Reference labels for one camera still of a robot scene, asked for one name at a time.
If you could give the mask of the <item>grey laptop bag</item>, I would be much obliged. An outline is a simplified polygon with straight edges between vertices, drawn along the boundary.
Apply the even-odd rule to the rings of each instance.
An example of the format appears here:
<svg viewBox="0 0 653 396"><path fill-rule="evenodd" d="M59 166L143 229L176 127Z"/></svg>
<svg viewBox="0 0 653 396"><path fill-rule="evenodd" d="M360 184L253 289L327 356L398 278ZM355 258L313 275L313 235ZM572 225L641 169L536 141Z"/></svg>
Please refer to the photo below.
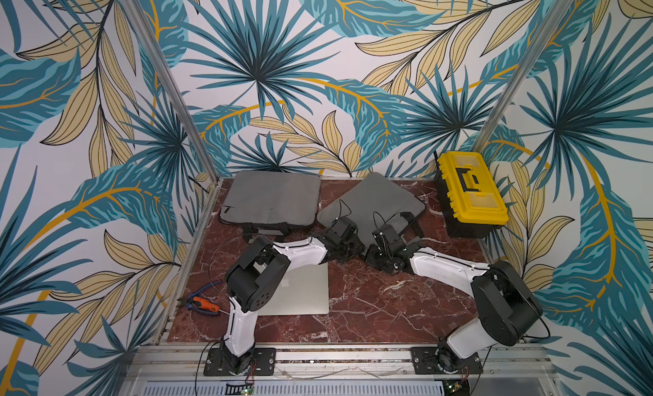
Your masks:
<svg viewBox="0 0 653 396"><path fill-rule="evenodd" d="M372 232L384 222L399 234L409 228L408 220L401 215L403 212L410 212L414 218L418 218L425 211L425 203L413 193L374 173L327 205L316 219L322 226L328 227L336 217L348 217L357 225L358 237L368 248L375 244Z"/></svg>
<svg viewBox="0 0 653 396"><path fill-rule="evenodd" d="M316 220L321 189L317 175L276 171L240 171L219 211L219 221L238 226L246 237L286 237Z"/></svg>

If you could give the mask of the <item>silver laptop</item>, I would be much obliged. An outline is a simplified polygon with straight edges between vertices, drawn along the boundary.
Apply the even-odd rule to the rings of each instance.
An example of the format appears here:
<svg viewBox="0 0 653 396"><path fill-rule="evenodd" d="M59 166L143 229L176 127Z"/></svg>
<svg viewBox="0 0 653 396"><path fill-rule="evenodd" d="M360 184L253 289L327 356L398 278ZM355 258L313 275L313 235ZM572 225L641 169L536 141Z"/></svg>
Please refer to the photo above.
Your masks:
<svg viewBox="0 0 653 396"><path fill-rule="evenodd" d="M305 266L287 271L259 316L328 314L328 265Z"/></svg>

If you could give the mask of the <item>yellow black toolbox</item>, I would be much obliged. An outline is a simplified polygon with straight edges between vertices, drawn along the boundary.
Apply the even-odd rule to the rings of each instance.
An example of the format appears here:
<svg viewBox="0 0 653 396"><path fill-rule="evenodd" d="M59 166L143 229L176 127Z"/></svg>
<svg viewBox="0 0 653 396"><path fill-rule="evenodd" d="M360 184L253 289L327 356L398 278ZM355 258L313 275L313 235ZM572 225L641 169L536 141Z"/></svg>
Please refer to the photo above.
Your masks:
<svg viewBox="0 0 653 396"><path fill-rule="evenodd" d="M435 155L435 186L453 238L484 239L508 223L508 208L487 164L476 152Z"/></svg>

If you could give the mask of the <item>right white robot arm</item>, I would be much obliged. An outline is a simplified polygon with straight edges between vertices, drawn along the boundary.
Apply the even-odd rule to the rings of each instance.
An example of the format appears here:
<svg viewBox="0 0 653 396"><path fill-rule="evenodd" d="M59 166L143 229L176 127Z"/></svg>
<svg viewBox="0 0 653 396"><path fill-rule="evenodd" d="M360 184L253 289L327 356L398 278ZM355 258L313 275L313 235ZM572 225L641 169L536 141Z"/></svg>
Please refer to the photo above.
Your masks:
<svg viewBox="0 0 653 396"><path fill-rule="evenodd" d="M371 267L391 275L404 272L437 280L474 300L477 316L449 334L434 353L419 358L431 372L462 372L484 348L514 346L542 317L542 306L509 263L476 263L418 241L407 243L389 225L372 236L375 243L366 254Z"/></svg>

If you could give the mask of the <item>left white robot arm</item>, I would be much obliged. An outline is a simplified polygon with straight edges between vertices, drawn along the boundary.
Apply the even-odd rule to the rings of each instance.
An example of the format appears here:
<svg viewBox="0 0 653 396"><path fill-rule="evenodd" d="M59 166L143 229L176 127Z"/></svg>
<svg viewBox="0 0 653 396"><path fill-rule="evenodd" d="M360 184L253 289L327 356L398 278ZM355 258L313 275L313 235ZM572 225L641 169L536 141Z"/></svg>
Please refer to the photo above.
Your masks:
<svg viewBox="0 0 653 396"><path fill-rule="evenodd" d="M301 241L255 239L225 276L230 316L220 350L231 371L240 374L251 364L258 311L270 301L288 271L346 261L363 251L357 226L345 218Z"/></svg>

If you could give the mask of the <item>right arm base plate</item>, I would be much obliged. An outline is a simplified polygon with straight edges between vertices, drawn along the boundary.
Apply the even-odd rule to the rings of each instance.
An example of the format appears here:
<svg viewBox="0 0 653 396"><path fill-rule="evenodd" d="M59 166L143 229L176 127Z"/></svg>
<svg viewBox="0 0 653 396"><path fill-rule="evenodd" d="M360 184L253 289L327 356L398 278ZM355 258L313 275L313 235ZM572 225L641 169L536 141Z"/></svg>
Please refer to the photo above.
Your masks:
<svg viewBox="0 0 653 396"><path fill-rule="evenodd" d="M461 359L446 347L410 348L411 362L417 375L471 375L483 372L477 353Z"/></svg>

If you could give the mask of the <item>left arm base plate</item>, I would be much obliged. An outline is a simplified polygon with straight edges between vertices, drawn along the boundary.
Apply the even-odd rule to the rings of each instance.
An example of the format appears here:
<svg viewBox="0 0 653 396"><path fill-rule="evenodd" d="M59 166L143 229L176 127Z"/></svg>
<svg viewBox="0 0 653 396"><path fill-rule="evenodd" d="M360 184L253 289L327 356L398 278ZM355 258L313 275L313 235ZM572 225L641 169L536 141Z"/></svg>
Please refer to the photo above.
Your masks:
<svg viewBox="0 0 653 396"><path fill-rule="evenodd" d="M234 356L227 348L212 348L203 368L205 377L243 376L255 377L274 375L277 350L275 348L253 348L240 357Z"/></svg>

